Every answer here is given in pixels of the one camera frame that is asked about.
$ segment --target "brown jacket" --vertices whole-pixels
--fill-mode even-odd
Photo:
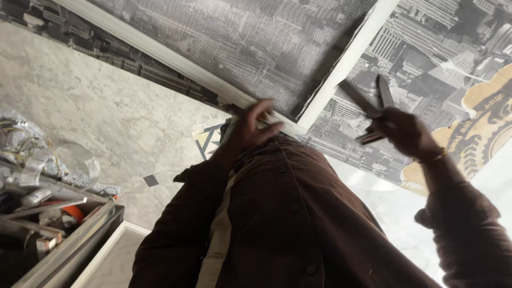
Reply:
[[[275,137],[231,173],[205,161],[177,178],[130,287],[439,287],[311,148]],[[442,190],[417,221],[434,230],[447,285],[511,287],[496,208],[468,183]]]

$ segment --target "hand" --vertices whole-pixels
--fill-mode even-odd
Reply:
[[[388,107],[373,120],[372,126],[406,156],[428,162],[443,153],[425,123],[412,114]]]
[[[256,126],[258,120],[266,120],[267,114],[273,114],[272,107],[272,99],[260,100],[245,110],[242,115],[239,115],[239,120],[231,136],[226,143],[217,149],[212,156],[212,160],[231,169],[240,153],[244,150],[261,145],[268,138],[277,135],[284,126],[282,122],[274,123],[262,129]]]

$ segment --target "person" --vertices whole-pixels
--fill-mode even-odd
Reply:
[[[263,100],[240,117],[137,250],[130,287],[440,287],[400,253],[323,154],[259,129]],[[415,220],[434,231],[448,287],[512,287],[500,214],[425,125],[393,108],[373,127],[422,163],[430,194]]]

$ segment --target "bracelet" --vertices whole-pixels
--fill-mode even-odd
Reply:
[[[443,159],[446,156],[446,148],[442,147],[442,149],[443,149],[443,152],[441,152],[441,154],[437,155],[433,159],[428,160],[426,162],[434,162],[436,160]],[[413,162],[418,163],[418,164],[425,164],[426,163],[426,162],[420,161],[419,159],[416,159],[416,158],[413,158]]]

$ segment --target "screen mesh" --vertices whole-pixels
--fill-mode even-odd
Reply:
[[[297,121],[376,0],[89,0]]]

